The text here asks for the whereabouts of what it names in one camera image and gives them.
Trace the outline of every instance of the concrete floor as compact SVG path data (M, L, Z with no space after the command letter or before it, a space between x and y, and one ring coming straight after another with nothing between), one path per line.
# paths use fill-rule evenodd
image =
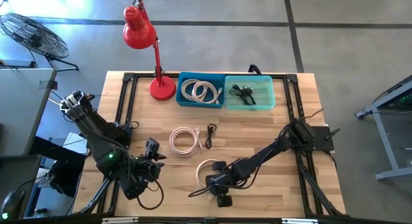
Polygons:
M287 22L284 0L144 0L157 21ZM132 0L10 0L0 14L122 20ZM25 3L37 5L27 9ZM299 23L412 23L412 0L291 0ZM153 70L152 49L132 50L122 26L47 25L70 49L67 61L79 72L57 75L58 94L79 89L99 94L109 70ZM157 26L165 70L296 72L290 30L286 27ZM377 182L374 174L390 169L373 118L353 114L411 74L411 29L297 28L305 72L315 73L326 122L340 127L333 139L347 213L359 218L412 222L412 177ZM0 36L0 58L26 59L27 49ZM47 66L36 55L39 66ZM48 104L38 135L77 132Z

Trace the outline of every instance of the wooden tabletop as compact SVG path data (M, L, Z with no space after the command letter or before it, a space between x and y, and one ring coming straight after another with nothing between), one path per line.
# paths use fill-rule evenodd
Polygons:
M115 119L117 104L122 87L124 71L109 71L103 87L98 113L108 122ZM315 77L311 73L298 73L299 88L305 115L311 115L321 108ZM285 90L282 80L273 80L276 106L271 111L231 111L225 109L208 109L182 107L173 97L168 101L156 101L149 94L152 79L139 79L132 120L140 123L133 130L130 154L144 152L144 144L151 137L160 143L160 152L167 156L162 160L165 166L160 173L159 182L164 188L165 198L162 205L155 210L144 210L136 200L127 200L119 191L116 216L202 216L202 217L303 217L303 205L294 152L289 150L266 162L260 169L253 186L245 190L230 190L233 206L218 208L216 198L209 199L209 193L188 198L187 195L199 187L196 184L196 168L199 163L209 158L225 160L228 163L249 157L274 141L280 129L289 123L286 108ZM131 90L128 87L126 98ZM123 108L126 115L127 101ZM313 126L323 126L322 113L309 118ZM204 143L207 137L207 125L216 124L217 131L212 137L212 149L198 151L189 158L173 154L169 147L169 137L177 127L186 126L201 129L200 139ZM175 146L185 149L193 144L189 134L180 135ZM318 184L335 207L345 212L341 189L335 166L326 153L314 152L315 170ZM204 177L213 174L206 168L201 172ZM102 174L94 166L91 157L86 160L81 177L79 191L74 204L74 211L83 208L97 191L102 182ZM109 205L110 194L106 198ZM315 210L313 194L309 189L311 208ZM140 195L146 207L155 206L160 200L160 191L146 190Z

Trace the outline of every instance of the electric fan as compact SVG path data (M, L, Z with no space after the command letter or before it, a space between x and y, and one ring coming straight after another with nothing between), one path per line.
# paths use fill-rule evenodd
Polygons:
M59 61L74 66L58 71L79 70L77 65L61 60L69 55L67 44L42 24L22 15L9 13L0 16L0 27L22 46L46 57L49 63Z

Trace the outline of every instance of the red desk lamp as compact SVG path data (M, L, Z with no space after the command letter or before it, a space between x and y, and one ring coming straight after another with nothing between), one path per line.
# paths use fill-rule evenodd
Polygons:
M163 76L160 66L159 45L156 30L150 23L144 8L143 0L134 0L131 6L124 10L126 25L123 29L123 39L126 44L134 49L154 47L156 55L156 78L150 83L149 92L156 100L164 101L173 97L176 85L173 79Z

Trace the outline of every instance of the plastic bin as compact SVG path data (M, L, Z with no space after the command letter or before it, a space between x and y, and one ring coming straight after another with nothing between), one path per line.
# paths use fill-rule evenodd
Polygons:
M187 100L182 95L182 83L186 79L198 79L210 82L216 90L222 88L223 91L218 97L219 104L203 104ZM191 94L194 84L189 85L186 88L186 93ZM203 91L203 87L198 88L197 94L200 95ZM204 101L210 101L213 99L213 93L210 89L207 90L206 97ZM222 108L225 103L225 75L219 73L192 73L192 72L181 72L179 74L178 91L176 94L176 101L181 106L191 106L191 107L207 107L207 108Z
M232 85L250 86L253 89L253 99L256 105L248 106L238 97L230 95ZM270 110L275 106L275 94L273 90L273 81L271 76L251 75L251 76L226 76L225 79L225 100L227 109L233 110L253 110L262 111Z

